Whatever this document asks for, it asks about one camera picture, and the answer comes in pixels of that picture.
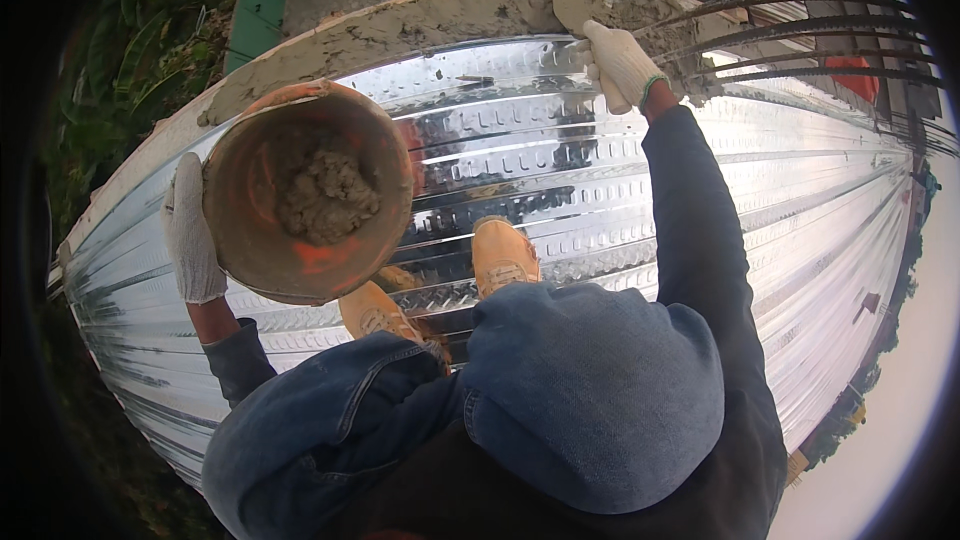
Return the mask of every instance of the hand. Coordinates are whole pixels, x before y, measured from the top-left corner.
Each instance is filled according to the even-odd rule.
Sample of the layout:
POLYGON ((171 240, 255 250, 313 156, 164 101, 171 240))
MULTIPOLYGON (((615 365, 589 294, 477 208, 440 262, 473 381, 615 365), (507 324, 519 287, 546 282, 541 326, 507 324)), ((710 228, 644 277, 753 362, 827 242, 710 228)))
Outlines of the hand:
POLYGON ((583 23, 583 35, 589 42, 581 42, 586 76, 596 81, 601 70, 620 89, 624 99, 643 111, 650 86, 662 79, 669 84, 664 72, 643 51, 634 35, 625 29, 609 29, 594 20, 583 23))
POLYGON ((176 289, 190 304, 208 303, 227 293, 227 276, 217 264, 203 198, 200 157, 188 152, 176 166, 174 183, 160 207, 160 219, 167 253, 174 264, 176 289))

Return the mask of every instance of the red object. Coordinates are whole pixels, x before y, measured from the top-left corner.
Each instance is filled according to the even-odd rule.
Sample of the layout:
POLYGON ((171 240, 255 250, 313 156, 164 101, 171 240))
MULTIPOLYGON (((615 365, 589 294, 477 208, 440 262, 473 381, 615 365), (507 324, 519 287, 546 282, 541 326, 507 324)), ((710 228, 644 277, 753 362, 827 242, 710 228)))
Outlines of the red object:
MULTIPOLYGON (((862 67, 869 68, 870 64, 863 57, 826 57, 823 63, 827 67, 862 67)), ((831 75, 833 81, 845 88, 853 90, 864 101, 874 104, 877 92, 881 90, 881 81, 872 75, 831 75)))

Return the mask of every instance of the sky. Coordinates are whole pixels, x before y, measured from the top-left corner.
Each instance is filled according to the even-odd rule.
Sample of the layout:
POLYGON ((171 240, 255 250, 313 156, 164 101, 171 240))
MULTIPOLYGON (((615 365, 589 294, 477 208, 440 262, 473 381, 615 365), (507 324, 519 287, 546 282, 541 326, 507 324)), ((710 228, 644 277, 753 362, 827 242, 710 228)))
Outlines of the sky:
MULTIPOLYGON (((950 109, 941 92, 944 110, 950 109)), ((955 130, 953 118, 938 124, 955 130)), ((866 395, 867 423, 834 456, 800 476, 780 502, 770 540, 850 540, 878 512, 922 439, 950 364, 960 324, 960 161, 937 158, 943 188, 923 226, 917 291, 899 315, 899 344, 879 359, 880 379, 866 395)))

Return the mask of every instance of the blue jeans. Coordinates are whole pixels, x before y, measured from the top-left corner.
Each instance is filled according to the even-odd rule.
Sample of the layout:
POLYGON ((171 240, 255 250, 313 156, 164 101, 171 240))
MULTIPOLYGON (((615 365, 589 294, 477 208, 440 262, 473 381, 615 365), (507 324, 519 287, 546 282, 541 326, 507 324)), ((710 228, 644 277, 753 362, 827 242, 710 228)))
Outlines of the blue jeans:
POLYGON ((421 345, 379 331, 260 385, 210 440, 214 513, 241 540, 312 537, 460 420, 537 490, 624 513, 666 498, 719 438, 719 356, 687 306, 593 283, 512 283, 473 322, 470 362, 450 376, 421 345))

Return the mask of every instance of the trowel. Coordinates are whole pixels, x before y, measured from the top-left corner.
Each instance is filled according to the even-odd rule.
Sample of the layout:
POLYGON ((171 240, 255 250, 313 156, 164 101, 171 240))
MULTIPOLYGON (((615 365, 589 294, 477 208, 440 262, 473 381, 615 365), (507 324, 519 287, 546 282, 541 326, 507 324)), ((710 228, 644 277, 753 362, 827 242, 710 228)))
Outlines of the trowel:
MULTIPOLYGON (((553 13, 575 38, 585 37, 584 22, 591 18, 591 14, 584 0, 553 0, 553 13)), ((603 69, 600 70, 600 88, 606 97, 606 109, 610 113, 623 115, 633 108, 603 69)))

